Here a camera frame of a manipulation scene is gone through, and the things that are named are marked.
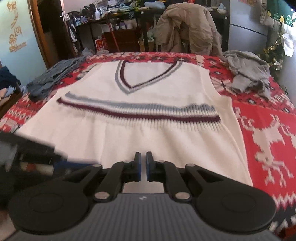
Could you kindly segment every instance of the yellow star decoration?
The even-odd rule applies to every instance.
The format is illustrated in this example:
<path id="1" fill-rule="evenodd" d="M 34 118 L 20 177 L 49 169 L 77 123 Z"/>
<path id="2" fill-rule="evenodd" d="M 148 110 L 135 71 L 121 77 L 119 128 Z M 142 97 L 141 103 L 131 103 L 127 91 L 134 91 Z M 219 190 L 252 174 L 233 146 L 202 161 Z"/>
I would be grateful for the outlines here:
<path id="1" fill-rule="evenodd" d="M 281 21 L 281 23 L 284 23 L 284 21 L 285 21 L 283 16 L 281 16 L 279 20 Z"/>

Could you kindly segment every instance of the gray stripe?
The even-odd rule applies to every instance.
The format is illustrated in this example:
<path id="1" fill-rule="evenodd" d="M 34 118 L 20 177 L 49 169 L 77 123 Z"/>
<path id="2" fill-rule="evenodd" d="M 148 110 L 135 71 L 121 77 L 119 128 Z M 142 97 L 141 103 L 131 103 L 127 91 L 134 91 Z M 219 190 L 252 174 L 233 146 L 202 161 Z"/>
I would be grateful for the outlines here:
<path id="1" fill-rule="evenodd" d="M 119 76 L 118 73 L 119 73 L 119 69 L 120 69 L 121 63 L 122 63 L 122 60 L 119 61 L 118 66 L 117 66 L 116 73 L 115 73 L 115 81 L 116 81 L 118 87 L 119 87 L 124 93 L 126 93 L 126 94 L 128 95 L 128 94 L 131 94 L 131 93 L 133 93 L 133 92 L 136 92 L 136 91 L 138 91 L 138 90 L 140 90 L 140 89 L 142 89 L 142 88 L 144 88 L 144 87 L 146 87 L 146 86 L 153 85 L 154 83 L 157 83 L 158 81 L 163 80 L 163 79 L 166 78 L 166 77 L 169 77 L 172 73 L 174 73 L 178 68 L 181 67 L 181 65 L 182 65 L 183 62 L 182 62 L 182 61 L 179 61 L 179 62 L 177 63 L 177 65 L 176 65 L 173 69 L 171 69 L 168 73 L 166 73 L 165 75 L 163 75 L 163 76 L 161 76 L 161 77 L 159 77 L 159 78 L 157 78 L 157 79 L 155 79 L 155 80 L 153 80 L 153 81 L 151 81 L 151 82 L 149 82 L 149 83 L 147 83 L 147 84 L 143 84 L 142 86 L 139 86 L 138 88 L 134 88 L 134 89 L 133 89 L 133 88 L 132 88 L 132 89 L 126 89 L 126 88 L 123 87 L 123 85 L 121 84 L 121 80 L 119 80 L 119 78 L 118 78 L 118 76 Z"/>
<path id="2" fill-rule="evenodd" d="M 114 102 L 114 101 L 107 101 L 107 100 L 99 100 L 99 99 L 91 99 L 84 96 L 77 96 L 74 94 L 71 94 L 70 92 L 66 93 L 65 96 L 72 100 L 78 100 L 85 102 L 91 102 L 95 104 L 104 104 L 110 107 L 120 107 L 120 108 L 132 108 L 132 109 L 143 109 L 143 110 L 167 110 L 169 112 L 173 111 L 187 111 L 190 112 L 190 110 L 195 111 L 201 111 L 201 109 L 205 109 L 207 111 L 215 111 L 214 106 L 209 106 L 208 104 L 190 104 L 184 107 L 176 107 L 176 106 L 167 106 L 167 105 L 161 105 L 161 104 L 133 104 L 133 103 L 127 103 L 127 102 Z"/>

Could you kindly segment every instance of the v-neck collar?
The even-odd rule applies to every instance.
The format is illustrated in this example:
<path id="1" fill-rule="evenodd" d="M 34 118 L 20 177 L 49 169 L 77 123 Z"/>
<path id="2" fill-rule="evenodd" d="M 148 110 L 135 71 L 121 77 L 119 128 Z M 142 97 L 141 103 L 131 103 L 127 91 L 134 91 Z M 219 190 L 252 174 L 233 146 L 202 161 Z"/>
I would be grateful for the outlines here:
<path id="1" fill-rule="evenodd" d="M 140 90 L 146 86 L 152 85 L 166 77 L 168 77 L 169 75 L 171 75 L 173 72 L 175 72 L 182 64 L 182 62 L 174 62 L 166 71 L 164 71 L 163 73 L 157 75 L 156 77 L 153 77 L 145 82 L 142 82 L 140 84 L 131 86 L 128 81 L 124 78 L 124 67 L 126 65 L 127 61 L 119 61 L 118 66 L 117 66 L 117 70 L 116 70 L 116 74 L 115 74 L 115 81 L 117 83 L 117 85 L 119 86 L 119 88 L 126 94 L 130 94 L 133 93 L 137 90 Z"/>

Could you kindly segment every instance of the zigzag pattern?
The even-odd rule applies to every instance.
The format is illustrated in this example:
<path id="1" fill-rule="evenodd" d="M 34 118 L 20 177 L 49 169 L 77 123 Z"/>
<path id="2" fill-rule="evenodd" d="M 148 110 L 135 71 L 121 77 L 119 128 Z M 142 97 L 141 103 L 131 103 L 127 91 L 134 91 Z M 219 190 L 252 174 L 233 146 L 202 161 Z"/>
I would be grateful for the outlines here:
<path id="1" fill-rule="evenodd" d="M 293 204 L 296 204 L 296 194 L 294 192 L 292 192 L 291 195 L 286 193 L 285 197 L 283 197 L 281 194 L 278 197 L 276 197 L 275 195 L 272 195 L 272 198 L 276 203 L 277 208 L 280 208 L 280 206 L 282 206 L 283 208 L 286 208 L 288 204 L 290 204 L 290 206 L 293 206 Z"/>

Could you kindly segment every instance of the maroon stripe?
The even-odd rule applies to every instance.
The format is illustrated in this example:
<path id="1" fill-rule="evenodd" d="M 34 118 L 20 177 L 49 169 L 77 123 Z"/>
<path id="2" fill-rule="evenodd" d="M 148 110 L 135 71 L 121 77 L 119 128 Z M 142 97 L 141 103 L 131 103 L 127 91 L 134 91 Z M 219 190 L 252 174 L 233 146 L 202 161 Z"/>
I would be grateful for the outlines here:
<path id="1" fill-rule="evenodd" d="M 148 119 L 148 120 L 161 120 L 161 119 L 167 119 L 167 120 L 173 120 L 173 121 L 184 121 L 184 122 L 213 122 L 213 121 L 220 121 L 220 117 L 213 116 L 192 116 L 192 117 L 178 117 L 178 116 L 169 116 L 169 115 L 144 115 L 144 114 L 123 114 L 118 113 L 114 111 L 105 110 L 99 107 L 93 107 L 88 105 L 82 105 L 82 104 L 74 104 L 71 102 L 67 102 L 62 100 L 61 98 L 58 98 L 57 102 L 59 104 L 64 104 L 67 106 L 72 106 L 78 109 L 82 110 L 91 110 L 97 113 L 102 113 L 106 115 L 111 115 L 115 117 L 122 117 L 122 118 L 132 118 L 132 119 Z"/>
<path id="2" fill-rule="evenodd" d="M 134 86 L 130 86 L 129 85 L 129 83 L 127 83 L 127 81 L 125 80 L 125 78 L 124 78 L 124 67 L 125 67 L 125 65 L 126 65 L 126 60 L 124 60 L 123 61 L 123 63 L 122 63 L 122 65 L 121 65 L 121 68 L 120 68 L 120 79 L 121 79 L 121 81 L 122 81 L 122 83 L 127 87 L 127 88 L 129 88 L 129 89 L 132 89 L 132 88 L 136 88 L 136 87 L 139 87 L 139 86 L 141 86 L 141 85 L 145 85 L 145 84 L 147 84 L 147 83 L 150 83 L 151 81 L 154 81 L 155 79 L 157 79 L 157 78 L 160 78 L 160 77 L 162 77 L 163 75 L 165 75 L 166 73 L 168 73 L 173 67 L 175 67 L 176 66 L 176 64 L 177 64 L 178 62 L 174 62 L 166 71 L 164 71 L 162 74 L 160 74 L 160 75 L 158 75 L 158 76 L 156 76 L 156 77 L 154 77 L 154 78 L 152 78 L 152 79 L 150 79 L 150 80 L 148 80 L 148 81 L 146 81 L 146 82 L 144 82 L 144 83 L 141 83 L 141 84 L 137 84 L 137 85 L 134 85 Z"/>

